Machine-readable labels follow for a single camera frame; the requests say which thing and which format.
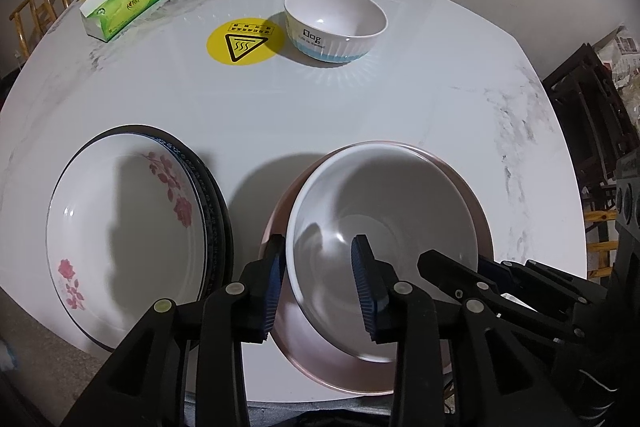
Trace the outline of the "large blue floral plate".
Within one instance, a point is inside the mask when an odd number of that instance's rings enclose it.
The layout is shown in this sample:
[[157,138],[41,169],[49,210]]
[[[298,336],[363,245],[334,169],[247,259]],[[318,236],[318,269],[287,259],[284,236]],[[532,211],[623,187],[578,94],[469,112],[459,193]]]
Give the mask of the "large blue floral plate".
[[205,162],[149,126],[103,132],[76,155],[84,165],[80,247],[87,315],[78,327],[114,350],[160,298],[204,299],[228,282],[233,239],[226,202]]

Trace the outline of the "white bowl pink base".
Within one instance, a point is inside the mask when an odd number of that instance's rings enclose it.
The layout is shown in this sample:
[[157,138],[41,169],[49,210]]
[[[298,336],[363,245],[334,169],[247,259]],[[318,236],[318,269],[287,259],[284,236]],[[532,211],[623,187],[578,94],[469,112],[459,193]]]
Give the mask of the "white bowl pink base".
[[374,257],[393,265],[401,280],[445,300],[420,277],[420,254],[435,249],[476,269],[476,226],[444,169],[395,143],[345,147],[303,184],[285,233],[293,295],[309,323],[334,347],[363,361],[390,363],[394,347],[371,340],[360,311],[350,255],[358,234],[367,236]]

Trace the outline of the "white plate pink flowers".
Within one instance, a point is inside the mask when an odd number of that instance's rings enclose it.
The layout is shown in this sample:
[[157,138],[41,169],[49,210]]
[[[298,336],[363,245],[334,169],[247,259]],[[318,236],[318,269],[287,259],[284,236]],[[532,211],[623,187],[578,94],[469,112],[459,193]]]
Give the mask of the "white plate pink flowers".
[[200,189],[171,143],[112,131],[86,144],[56,182],[46,251],[58,299],[93,343],[114,350],[156,300],[203,292]]

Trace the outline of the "white bowl blue base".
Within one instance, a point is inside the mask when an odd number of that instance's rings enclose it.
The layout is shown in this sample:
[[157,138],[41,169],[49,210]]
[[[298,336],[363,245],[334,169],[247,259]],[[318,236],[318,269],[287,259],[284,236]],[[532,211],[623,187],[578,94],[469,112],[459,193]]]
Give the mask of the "white bowl blue base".
[[303,54],[347,64],[368,54],[388,26],[373,0],[284,0],[288,38]]

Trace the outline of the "small bamboo stool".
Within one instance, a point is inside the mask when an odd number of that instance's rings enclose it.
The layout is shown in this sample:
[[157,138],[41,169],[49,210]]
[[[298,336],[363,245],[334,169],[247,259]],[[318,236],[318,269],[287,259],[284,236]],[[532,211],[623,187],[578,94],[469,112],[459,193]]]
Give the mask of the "small bamboo stool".
[[582,215],[586,234],[587,279],[602,283],[612,274],[618,246],[615,188],[605,186],[593,193],[582,194]]

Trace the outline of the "yellow warning sticker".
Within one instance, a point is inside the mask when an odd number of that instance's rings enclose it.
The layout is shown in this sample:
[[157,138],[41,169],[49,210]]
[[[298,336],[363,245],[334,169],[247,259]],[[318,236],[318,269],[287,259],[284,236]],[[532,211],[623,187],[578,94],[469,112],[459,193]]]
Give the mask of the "yellow warning sticker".
[[224,65],[255,65],[279,54],[285,41],[285,31],[273,20],[243,17],[218,26],[207,38],[206,51]]

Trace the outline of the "snack bags pile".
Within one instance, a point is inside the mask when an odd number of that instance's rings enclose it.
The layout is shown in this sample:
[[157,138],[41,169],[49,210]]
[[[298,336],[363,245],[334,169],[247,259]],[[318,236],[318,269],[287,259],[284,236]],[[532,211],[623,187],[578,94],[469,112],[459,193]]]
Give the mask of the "snack bags pile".
[[625,26],[607,35],[597,50],[632,122],[639,126],[639,43]]

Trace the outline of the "green tissue box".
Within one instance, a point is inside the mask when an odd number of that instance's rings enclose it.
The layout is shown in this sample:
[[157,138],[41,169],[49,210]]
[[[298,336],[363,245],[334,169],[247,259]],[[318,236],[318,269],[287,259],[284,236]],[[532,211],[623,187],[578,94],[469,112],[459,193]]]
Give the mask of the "green tissue box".
[[160,0],[85,0],[79,11],[89,37],[109,42]]

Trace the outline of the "bamboo chair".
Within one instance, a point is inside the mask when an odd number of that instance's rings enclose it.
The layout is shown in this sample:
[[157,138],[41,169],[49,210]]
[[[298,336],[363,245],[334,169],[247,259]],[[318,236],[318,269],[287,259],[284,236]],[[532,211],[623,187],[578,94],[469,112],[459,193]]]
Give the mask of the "bamboo chair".
[[35,46],[58,19],[56,2],[62,3],[62,10],[70,6],[70,0],[23,0],[14,9],[9,21],[13,24],[18,40],[18,52],[24,60],[32,54]]

